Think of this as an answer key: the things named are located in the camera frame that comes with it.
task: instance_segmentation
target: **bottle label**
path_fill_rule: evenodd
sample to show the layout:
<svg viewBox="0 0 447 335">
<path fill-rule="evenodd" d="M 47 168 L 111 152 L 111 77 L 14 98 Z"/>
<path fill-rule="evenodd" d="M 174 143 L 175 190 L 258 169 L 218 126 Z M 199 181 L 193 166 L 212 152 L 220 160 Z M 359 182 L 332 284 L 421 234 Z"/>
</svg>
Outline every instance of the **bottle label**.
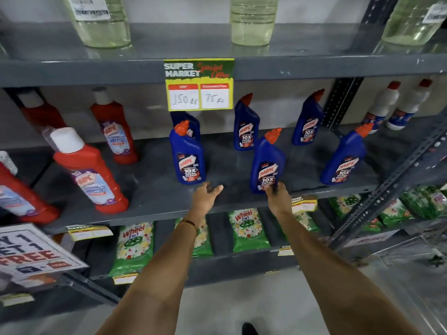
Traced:
<svg viewBox="0 0 447 335">
<path fill-rule="evenodd" d="M 184 181 L 194 182 L 202 180 L 197 155 L 177 153 L 177 161 Z"/>
<path fill-rule="evenodd" d="M 254 124 L 239 122 L 239 146 L 249 148 L 254 145 Z"/>
<path fill-rule="evenodd" d="M 422 23 L 441 23 L 444 22 L 447 16 L 447 3 L 435 3 L 425 15 Z"/>
<path fill-rule="evenodd" d="M 126 133 L 122 126 L 116 122 L 101 122 L 105 139 L 110 146 L 112 152 L 116 155 L 126 155 L 131 153 Z"/>
<path fill-rule="evenodd" d="M 105 0 L 69 0 L 76 21 L 110 20 Z"/>
<path fill-rule="evenodd" d="M 315 130 L 318 126 L 318 118 L 311 117 L 306 120 L 303 126 L 303 132 L 301 133 L 300 142 L 312 142 L 315 137 Z"/>
<path fill-rule="evenodd" d="M 261 162 L 257 170 L 257 189 L 264 190 L 267 184 L 274 184 L 278 175 L 278 165 L 272 162 Z"/>
<path fill-rule="evenodd" d="M 37 214 L 36 208 L 31 203 L 10 190 L 7 186 L 0 185 L 0 207 L 17 216 L 33 216 Z"/>
<path fill-rule="evenodd" d="M 107 182 L 94 169 L 70 170 L 71 177 L 94 204 L 116 203 Z"/>
<path fill-rule="evenodd" d="M 342 163 L 338 166 L 337 171 L 333 175 L 332 183 L 345 182 L 351 171 L 355 168 L 355 165 L 359 162 L 360 158 L 354 156 L 347 156 L 343 159 Z"/>
<path fill-rule="evenodd" d="M 371 114 L 370 112 L 367 112 L 364 119 L 362 120 L 362 124 L 374 123 L 371 130 L 377 130 L 379 126 L 382 124 L 384 119 L 385 119 L 384 116 L 377 116 Z"/>
<path fill-rule="evenodd" d="M 394 124 L 395 126 L 404 127 L 413 115 L 414 113 L 406 113 L 396 109 L 393 115 L 389 118 L 388 122 Z"/>
</svg>

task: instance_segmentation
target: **person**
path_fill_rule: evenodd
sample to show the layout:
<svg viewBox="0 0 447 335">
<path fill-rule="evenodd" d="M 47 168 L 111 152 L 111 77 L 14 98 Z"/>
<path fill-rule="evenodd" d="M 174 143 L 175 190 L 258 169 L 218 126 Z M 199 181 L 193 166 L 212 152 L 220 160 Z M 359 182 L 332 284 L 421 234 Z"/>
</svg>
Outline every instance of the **person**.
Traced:
<svg viewBox="0 0 447 335">
<path fill-rule="evenodd" d="M 96 335 L 174 334 L 197 230 L 222 190 L 222 185 L 211 189 L 209 182 L 197 188 L 191 210 Z M 419 334 L 366 276 L 297 223 L 283 183 L 266 186 L 265 192 L 331 335 Z M 250 324 L 243 326 L 243 332 L 257 334 Z"/>
</svg>

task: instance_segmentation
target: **white bottle cap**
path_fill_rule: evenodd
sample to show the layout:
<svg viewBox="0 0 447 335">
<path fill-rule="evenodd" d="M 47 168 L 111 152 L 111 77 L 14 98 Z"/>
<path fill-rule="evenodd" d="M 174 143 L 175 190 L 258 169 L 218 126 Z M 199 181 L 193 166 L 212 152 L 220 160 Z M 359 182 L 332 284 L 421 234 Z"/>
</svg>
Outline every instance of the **white bottle cap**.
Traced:
<svg viewBox="0 0 447 335">
<path fill-rule="evenodd" d="M 27 108 L 36 108 L 44 104 L 42 98 L 33 89 L 20 90 L 17 96 Z"/>
<path fill-rule="evenodd" d="M 113 100 L 110 99 L 109 94 L 107 94 L 107 88 L 105 87 L 96 87 L 92 89 L 93 94 L 95 95 L 95 100 L 97 104 L 110 104 Z"/>
<path fill-rule="evenodd" d="M 64 154 L 80 151 L 85 146 L 83 139 L 71 127 L 56 129 L 50 134 L 50 137 L 57 149 Z"/>
</svg>

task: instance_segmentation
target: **white bottle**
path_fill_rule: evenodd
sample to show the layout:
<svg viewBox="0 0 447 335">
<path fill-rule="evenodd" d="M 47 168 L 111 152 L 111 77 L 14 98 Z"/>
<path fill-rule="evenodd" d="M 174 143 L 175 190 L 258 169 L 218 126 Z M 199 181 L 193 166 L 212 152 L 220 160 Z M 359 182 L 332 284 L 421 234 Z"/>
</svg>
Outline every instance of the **white bottle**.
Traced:
<svg viewBox="0 0 447 335">
<path fill-rule="evenodd" d="M 391 130 L 403 129 L 415 112 L 419 110 L 419 106 L 427 101 L 430 96 L 430 84 L 432 80 L 424 78 L 415 89 L 405 97 L 404 103 L 396 108 L 387 122 L 387 127 Z"/>
<path fill-rule="evenodd" d="M 391 107 L 396 104 L 397 100 L 399 99 L 399 91 L 397 90 L 399 86 L 399 81 L 391 81 L 388 88 L 382 90 L 376 95 L 374 105 L 369 108 L 364 119 L 362 120 L 362 124 L 374 123 L 369 134 L 373 134 L 377 131 Z"/>
</svg>

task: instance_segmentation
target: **bathroom cleaner bottle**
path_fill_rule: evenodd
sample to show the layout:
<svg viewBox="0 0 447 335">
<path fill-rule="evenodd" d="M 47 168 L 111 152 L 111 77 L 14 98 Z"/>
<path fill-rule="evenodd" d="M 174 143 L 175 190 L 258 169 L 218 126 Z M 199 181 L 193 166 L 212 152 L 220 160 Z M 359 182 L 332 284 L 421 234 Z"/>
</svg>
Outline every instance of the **bathroom cleaner bottle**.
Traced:
<svg viewBox="0 0 447 335">
<path fill-rule="evenodd" d="M 177 124 L 179 124 L 180 122 L 182 122 L 184 120 L 189 120 L 190 127 L 188 128 L 188 131 L 186 134 L 189 137 L 195 138 L 197 141 L 200 142 L 200 122 L 198 121 L 198 119 L 196 119 L 191 114 L 188 114 L 187 112 L 184 112 L 184 111 L 179 111 L 179 112 L 173 111 L 173 112 L 169 112 L 169 113 L 171 114 L 173 127 L 175 127 Z"/>
<path fill-rule="evenodd" d="M 129 201 L 122 194 L 98 149 L 85 142 L 71 127 L 51 133 L 58 148 L 54 160 L 66 168 L 75 183 L 104 214 L 123 212 Z"/>
<path fill-rule="evenodd" d="M 237 151 L 254 148 L 259 129 L 259 116 L 249 107 L 253 93 L 242 96 L 234 107 L 233 144 Z"/>
<path fill-rule="evenodd" d="M 317 90 L 303 103 L 303 109 L 292 136 L 294 145 L 302 146 L 313 142 L 324 115 L 323 109 L 318 104 L 324 93 L 324 89 Z"/>
<path fill-rule="evenodd" d="M 374 123 L 369 134 L 373 134 L 377 131 L 387 116 L 390 108 L 396 104 L 397 100 L 399 99 L 399 91 L 397 90 L 399 86 L 399 81 L 392 81 L 388 85 L 388 88 L 377 94 L 373 106 L 369 108 L 365 118 L 362 120 L 362 124 Z"/>
<path fill-rule="evenodd" d="M 419 110 L 419 106 L 427 101 L 430 96 L 429 87 L 432 80 L 424 78 L 410 94 L 408 94 L 403 103 L 400 104 L 387 121 L 387 127 L 391 130 L 403 129 L 415 112 Z"/>
<path fill-rule="evenodd" d="M 198 184 L 205 180 L 205 159 L 199 141 L 188 136 L 189 120 L 178 123 L 169 134 L 177 179 L 182 184 Z"/>
<path fill-rule="evenodd" d="M 110 149 L 115 154 L 115 162 L 122 164 L 137 162 L 138 155 L 122 104 L 110 99 L 105 87 L 94 88 L 93 94 L 96 103 L 90 109 L 98 121 Z"/>
<path fill-rule="evenodd" d="M 286 165 L 286 156 L 275 147 L 282 128 L 265 133 L 255 144 L 250 188 L 255 194 L 264 193 L 264 186 L 275 184 Z"/>
<path fill-rule="evenodd" d="M 333 185 L 348 179 L 352 170 L 366 156 L 363 138 L 369 134 L 373 125 L 374 123 L 366 123 L 340 139 L 337 150 L 321 173 L 321 182 Z"/>
<path fill-rule="evenodd" d="M 62 116 L 60 116 L 59 111 L 52 105 L 46 103 L 34 89 L 22 89 L 16 95 L 23 103 L 20 111 L 23 113 L 25 119 L 55 149 L 54 143 L 50 139 L 51 132 L 67 126 Z"/>
<path fill-rule="evenodd" d="M 59 210 L 44 202 L 0 162 L 0 207 L 22 222 L 46 224 L 59 217 Z"/>
</svg>

